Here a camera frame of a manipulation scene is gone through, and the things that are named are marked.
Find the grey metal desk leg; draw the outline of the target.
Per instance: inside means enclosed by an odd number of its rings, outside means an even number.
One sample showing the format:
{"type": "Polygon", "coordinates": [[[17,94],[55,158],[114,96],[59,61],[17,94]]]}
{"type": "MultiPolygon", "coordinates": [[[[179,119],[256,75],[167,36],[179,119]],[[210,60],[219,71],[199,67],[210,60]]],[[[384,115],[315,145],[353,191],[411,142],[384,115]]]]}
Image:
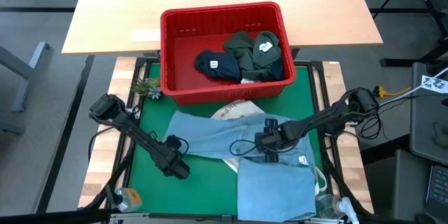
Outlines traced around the grey metal desk leg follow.
{"type": "Polygon", "coordinates": [[[46,42],[39,42],[29,62],[24,62],[13,53],[0,46],[0,64],[22,78],[11,111],[23,112],[32,79],[42,56],[50,48],[46,42]]]}

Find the black metal floor stand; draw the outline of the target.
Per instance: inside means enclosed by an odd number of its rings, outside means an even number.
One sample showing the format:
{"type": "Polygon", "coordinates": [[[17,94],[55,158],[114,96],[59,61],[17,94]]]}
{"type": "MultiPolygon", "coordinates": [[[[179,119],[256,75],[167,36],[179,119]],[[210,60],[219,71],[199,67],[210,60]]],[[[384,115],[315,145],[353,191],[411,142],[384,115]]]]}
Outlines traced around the black metal floor stand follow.
{"type": "Polygon", "coordinates": [[[372,18],[375,19],[378,14],[424,14],[430,15],[435,21],[440,33],[442,35],[438,45],[426,53],[419,59],[392,59],[383,58],[380,59],[382,67],[411,67],[413,63],[423,64],[439,64],[442,63],[441,56],[448,53],[448,28],[445,27],[442,18],[447,14],[442,11],[438,11],[433,5],[432,0],[422,0],[425,4],[424,8],[387,8],[386,5],[390,0],[385,0],[379,8],[369,8],[372,18]]]}

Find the small potted succulent plant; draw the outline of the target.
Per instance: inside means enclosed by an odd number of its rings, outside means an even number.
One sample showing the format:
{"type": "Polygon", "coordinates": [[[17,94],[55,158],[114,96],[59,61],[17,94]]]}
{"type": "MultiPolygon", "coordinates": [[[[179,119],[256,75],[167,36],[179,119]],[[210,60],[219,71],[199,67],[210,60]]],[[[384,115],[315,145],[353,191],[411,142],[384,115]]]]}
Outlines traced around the small potted succulent plant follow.
{"type": "Polygon", "coordinates": [[[161,81],[159,78],[138,79],[132,85],[132,91],[140,97],[159,99],[162,96],[161,81]]]}

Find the grey box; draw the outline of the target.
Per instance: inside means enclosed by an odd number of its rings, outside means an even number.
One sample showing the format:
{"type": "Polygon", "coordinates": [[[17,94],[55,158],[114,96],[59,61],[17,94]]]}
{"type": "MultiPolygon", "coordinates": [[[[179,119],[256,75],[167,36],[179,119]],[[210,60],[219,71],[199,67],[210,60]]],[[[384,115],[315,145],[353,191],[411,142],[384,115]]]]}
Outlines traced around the grey box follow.
{"type": "Polygon", "coordinates": [[[395,179],[392,214],[394,218],[413,221],[425,212],[431,163],[404,150],[395,152],[395,179]]]}

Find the red plastic laundry basket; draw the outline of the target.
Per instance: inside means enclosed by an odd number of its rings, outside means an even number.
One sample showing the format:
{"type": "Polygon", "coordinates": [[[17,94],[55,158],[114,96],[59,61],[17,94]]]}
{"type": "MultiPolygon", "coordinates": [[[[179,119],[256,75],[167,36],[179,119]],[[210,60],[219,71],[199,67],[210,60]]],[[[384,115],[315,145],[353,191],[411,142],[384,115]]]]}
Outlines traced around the red plastic laundry basket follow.
{"type": "Polygon", "coordinates": [[[278,96],[297,78],[281,9],[272,1],[166,10],[160,25],[160,87],[179,106],[278,96]],[[194,68],[198,54],[223,52],[224,42],[237,32],[246,32],[250,38],[260,32],[276,35],[283,80],[233,83],[212,80],[194,68]]]}

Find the navy garment with white label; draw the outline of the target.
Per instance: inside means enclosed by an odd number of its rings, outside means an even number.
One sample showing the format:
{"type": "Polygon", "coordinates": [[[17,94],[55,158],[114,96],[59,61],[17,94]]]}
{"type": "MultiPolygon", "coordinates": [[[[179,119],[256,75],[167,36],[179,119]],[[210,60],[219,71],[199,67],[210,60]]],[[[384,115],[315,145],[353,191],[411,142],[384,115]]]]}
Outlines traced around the navy garment with white label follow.
{"type": "Polygon", "coordinates": [[[194,68],[213,80],[239,83],[242,79],[236,57],[228,52],[205,50],[196,56],[194,68]]]}

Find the light wooden desk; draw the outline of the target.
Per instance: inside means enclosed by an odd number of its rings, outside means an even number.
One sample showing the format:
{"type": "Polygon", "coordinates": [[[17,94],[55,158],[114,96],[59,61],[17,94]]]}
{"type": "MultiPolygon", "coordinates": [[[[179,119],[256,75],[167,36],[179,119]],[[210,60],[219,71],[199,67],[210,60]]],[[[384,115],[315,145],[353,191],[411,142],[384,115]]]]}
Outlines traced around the light wooden desk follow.
{"type": "Polygon", "coordinates": [[[78,0],[64,55],[143,53],[160,42],[132,43],[135,29],[160,28],[161,14],[174,8],[277,3],[290,46],[380,46],[383,41],[365,0],[78,0]]]}

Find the grey cabinet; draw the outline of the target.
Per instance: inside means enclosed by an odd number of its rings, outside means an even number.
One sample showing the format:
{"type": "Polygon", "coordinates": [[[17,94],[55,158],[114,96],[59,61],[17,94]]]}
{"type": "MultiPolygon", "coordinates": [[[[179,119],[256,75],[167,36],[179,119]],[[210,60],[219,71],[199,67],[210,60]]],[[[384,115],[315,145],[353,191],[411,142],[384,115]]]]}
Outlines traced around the grey cabinet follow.
{"type": "MultiPolygon", "coordinates": [[[[432,76],[422,63],[412,65],[410,150],[423,158],[448,166],[448,94],[422,88],[421,77],[432,76]]],[[[437,77],[448,81],[448,73],[437,77]]]]}

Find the clear bottle with orange label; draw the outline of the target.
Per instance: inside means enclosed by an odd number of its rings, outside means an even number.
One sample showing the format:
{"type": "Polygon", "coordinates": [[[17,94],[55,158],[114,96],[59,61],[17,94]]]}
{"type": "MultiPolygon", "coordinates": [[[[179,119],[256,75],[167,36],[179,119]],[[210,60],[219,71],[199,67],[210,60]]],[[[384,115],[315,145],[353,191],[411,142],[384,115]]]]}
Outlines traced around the clear bottle with orange label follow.
{"type": "Polygon", "coordinates": [[[117,209],[121,213],[135,212],[143,205],[141,196],[135,189],[118,188],[112,190],[111,186],[107,185],[105,192],[111,208],[117,209]]]}

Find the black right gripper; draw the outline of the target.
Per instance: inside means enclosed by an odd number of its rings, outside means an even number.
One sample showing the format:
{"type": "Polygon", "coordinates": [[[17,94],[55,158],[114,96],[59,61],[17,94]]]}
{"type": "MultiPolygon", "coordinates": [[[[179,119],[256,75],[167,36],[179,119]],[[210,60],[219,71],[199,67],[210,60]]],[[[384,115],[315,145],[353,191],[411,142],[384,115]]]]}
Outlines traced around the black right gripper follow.
{"type": "Polygon", "coordinates": [[[265,152],[265,162],[277,163],[279,155],[275,152],[287,152],[294,148],[306,134],[305,122],[284,122],[278,125],[278,120],[265,119],[268,132],[255,134],[255,147],[259,152],[265,152]]]}

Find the light blue denim jeans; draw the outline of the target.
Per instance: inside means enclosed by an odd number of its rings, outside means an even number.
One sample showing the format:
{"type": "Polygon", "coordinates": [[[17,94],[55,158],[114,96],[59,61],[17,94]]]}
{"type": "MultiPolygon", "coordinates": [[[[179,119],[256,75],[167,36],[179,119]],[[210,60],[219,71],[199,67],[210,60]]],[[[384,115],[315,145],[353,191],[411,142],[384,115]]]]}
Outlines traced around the light blue denim jeans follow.
{"type": "Polygon", "coordinates": [[[206,158],[238,158],[237,215],[241,221],[284,222],[316,215],[314,152],[309,137],[279,154],[278,162],[264,161],[254,148],[271,114],[261,113],[229,120],[203,118],[176,111],[167,135],[185,139],[187,153],[206,158]]]}

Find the cream printed tote bag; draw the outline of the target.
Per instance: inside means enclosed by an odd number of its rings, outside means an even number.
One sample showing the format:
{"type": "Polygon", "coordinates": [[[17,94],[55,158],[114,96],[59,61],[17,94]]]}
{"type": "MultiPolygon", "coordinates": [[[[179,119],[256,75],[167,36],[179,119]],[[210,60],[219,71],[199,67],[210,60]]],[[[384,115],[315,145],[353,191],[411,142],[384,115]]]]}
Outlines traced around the cream printed tote bag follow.
{"type": "MultiPolygon", "coordinates": [[[[264,113],[264,111],[256,106],[252,101],[237,100],[218,109],[211,118],[215,120],[230,120],[244,116],[258,115],[262,113],[264,113]]],[[[314,175],[314,195],[317,196],[320,193],[324,193],[328,189],[328,182],[323,172],[317,166],[314,167],[314,175]]]]}

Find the black keyboard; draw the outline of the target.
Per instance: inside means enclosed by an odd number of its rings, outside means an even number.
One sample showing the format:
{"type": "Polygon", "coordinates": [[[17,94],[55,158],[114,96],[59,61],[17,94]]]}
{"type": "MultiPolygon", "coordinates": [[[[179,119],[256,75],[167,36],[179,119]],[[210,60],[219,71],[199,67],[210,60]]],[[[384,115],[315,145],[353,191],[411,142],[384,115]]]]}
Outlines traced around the black keyboard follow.
{"type": "Polygon", "coordinates": [[[434,217],[448,222],[448,168],[432,166],[425,209],[434,217]]]}

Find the green table mat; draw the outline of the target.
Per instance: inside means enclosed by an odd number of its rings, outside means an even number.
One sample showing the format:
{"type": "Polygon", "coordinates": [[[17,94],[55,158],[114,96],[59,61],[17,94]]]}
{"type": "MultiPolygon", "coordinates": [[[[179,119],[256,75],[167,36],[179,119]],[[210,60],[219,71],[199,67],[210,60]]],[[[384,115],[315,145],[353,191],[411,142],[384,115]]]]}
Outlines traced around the green table mat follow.
{"type": "MultiPolygon", "coordinates": [[[[311,67],[296,66],[297,80],[278,97],[255,100],[255,104],[268,113],[302,119],[315,112],[315,84],[310,81],[311,67]]],[[[175,111],[195,116],[212,116],[224,103],[178,107],[170,97],[159,101],[144,99],[140,128],[154,131],[161,140],[175,111]]],[[[316,130],[309,133],[316,166],[323,168],[320,136],[316,130]]],[[[141,210],[150,214],[181,215],[237,215],[237,174],[222,160],[185,156],[190,167],[185,180],[164,176],[156,168],[149,154],[136,147],[127,186],[135,189],[143,200],[141,210]]]]}

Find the dark green garment white label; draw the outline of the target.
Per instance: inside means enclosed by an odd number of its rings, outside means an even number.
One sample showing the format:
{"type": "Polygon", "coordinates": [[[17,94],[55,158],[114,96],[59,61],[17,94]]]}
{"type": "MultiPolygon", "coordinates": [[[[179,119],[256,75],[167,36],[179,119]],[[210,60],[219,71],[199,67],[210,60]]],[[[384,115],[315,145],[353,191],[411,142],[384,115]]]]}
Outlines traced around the dark green garment white label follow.
{"type": "Polygon", "coordinates": [[[241,77],[250,81],[270,82],[284,79],[280,40],[270,31],[262,31],[253,39],[239,31],[224,42],[223,47],[237,59],[241,77]]]}

